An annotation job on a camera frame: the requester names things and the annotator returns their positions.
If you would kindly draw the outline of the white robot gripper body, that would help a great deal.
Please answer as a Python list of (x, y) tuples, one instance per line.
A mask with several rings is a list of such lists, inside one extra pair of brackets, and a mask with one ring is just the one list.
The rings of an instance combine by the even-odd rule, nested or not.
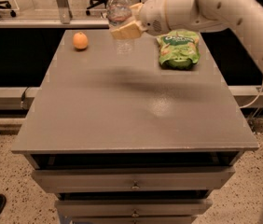
[(162, 35), (169, 32), (165, 16), (165, 2), (166, 0), (147, 0), (140, 8), (140, 21), (150, 35)]

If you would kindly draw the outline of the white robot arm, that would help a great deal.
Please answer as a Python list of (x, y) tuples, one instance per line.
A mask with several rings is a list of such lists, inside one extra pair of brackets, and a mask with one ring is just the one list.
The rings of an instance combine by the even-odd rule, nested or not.
[(138, 38), (144, 32), (229, 28), (263, 74), (263, 6), (256, 0), (146, 0), (130, 9), (129, 18), (109, 23), (115, 39)]

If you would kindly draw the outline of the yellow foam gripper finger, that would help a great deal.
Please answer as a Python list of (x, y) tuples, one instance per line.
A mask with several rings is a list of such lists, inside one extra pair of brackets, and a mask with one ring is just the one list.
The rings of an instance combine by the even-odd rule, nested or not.
[(130, 6), (131, 12), (134, 16), (138, 16), (142, 8), (142, 3), (136, 3)]
[(139, 38), (146, 28), (140, 21), (130, 21), (119, 25), (109, 25), (111, 36), (116, 40), (136, 39)]

